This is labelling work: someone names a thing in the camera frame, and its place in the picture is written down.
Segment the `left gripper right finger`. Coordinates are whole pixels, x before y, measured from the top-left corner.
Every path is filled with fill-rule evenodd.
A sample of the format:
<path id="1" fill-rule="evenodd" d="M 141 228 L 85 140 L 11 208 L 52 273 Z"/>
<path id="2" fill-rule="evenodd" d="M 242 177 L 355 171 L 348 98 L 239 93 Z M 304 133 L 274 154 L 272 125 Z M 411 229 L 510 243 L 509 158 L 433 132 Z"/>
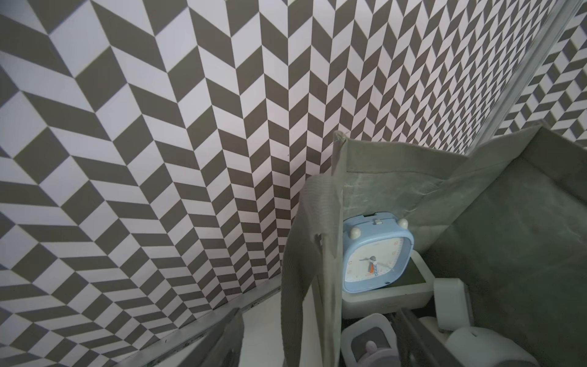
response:
<path id="1" fill-rule="evenodd" d="M 401 366 L 463 366 L 411 310 L 395 314 L 394 329 Z"/>

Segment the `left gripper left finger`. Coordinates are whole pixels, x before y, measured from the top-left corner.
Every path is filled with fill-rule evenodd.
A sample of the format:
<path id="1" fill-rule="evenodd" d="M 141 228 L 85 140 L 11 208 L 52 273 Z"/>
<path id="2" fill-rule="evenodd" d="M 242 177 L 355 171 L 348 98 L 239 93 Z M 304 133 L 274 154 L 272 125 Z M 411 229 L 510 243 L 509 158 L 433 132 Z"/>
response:
<path id="1" fill-rule="evenodd" d="M 241 309 L 232 309 L 179 364 L 180 367 L 237 367 L 245 325 Z"/>

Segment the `pink round alarm clock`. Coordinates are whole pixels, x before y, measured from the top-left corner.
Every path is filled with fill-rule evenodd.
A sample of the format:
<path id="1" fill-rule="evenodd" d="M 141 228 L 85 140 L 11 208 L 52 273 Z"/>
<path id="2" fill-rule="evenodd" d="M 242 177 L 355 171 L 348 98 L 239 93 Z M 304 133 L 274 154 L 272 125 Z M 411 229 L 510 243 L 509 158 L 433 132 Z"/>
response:
<path id="1" fill-rule="evenodd" d="M 357 362 L 358 367 L 400 367 L 401 361 L 397 350 L 378 347 L 369 340 L 365 344 L 365 354 Z"/>

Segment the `tall white digital clock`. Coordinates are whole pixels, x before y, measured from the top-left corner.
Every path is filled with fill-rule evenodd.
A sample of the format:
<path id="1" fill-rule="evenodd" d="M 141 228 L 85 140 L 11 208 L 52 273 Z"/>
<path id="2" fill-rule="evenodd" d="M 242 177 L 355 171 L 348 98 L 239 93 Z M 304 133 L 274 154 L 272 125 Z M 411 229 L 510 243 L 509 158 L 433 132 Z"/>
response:
<path id="1" fill-rule="evenodd" d="M 413 250 L 404 273 L 393 284 L 358 294 L 342 292 L 342 318 L 360 319 L 373 313 L 394 313 L 402 308 L 425 307 L 434 295 L 435 277 L 421 255 Z"/>

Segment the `blue square alarm clock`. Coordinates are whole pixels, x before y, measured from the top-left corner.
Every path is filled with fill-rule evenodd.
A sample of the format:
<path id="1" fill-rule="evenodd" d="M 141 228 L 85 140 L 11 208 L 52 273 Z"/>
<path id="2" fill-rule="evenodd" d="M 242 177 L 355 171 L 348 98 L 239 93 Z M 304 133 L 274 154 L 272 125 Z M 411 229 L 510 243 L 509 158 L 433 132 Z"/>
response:
<path id="1" fill-rule="evenodd" d="M 359 215 L 343 222 L 342 287 L 359 294 L 387 287 L 408 267 L 414 236 L 405 218 L 389 212 Z"/>

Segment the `green canvas bag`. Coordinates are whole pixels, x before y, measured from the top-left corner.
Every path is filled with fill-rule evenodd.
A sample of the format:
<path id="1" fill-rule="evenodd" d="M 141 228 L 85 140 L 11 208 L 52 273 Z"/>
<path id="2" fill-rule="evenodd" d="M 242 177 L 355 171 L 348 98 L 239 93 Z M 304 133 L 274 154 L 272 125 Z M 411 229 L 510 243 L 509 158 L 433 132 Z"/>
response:
<path id="1" fill-rule="evenodd" d="M 540 126 L 470 156 L 334 135 L 330 174 L 310 177 L 284 248 L 285 363 L 301 363 L 302 303 L 320 281 L 322 365 L 339 362 L 344 220 L 405 219 L 435 275 L 460 278 L 475 322 L 543 366 L 586 364 L 586 150 Z"/>

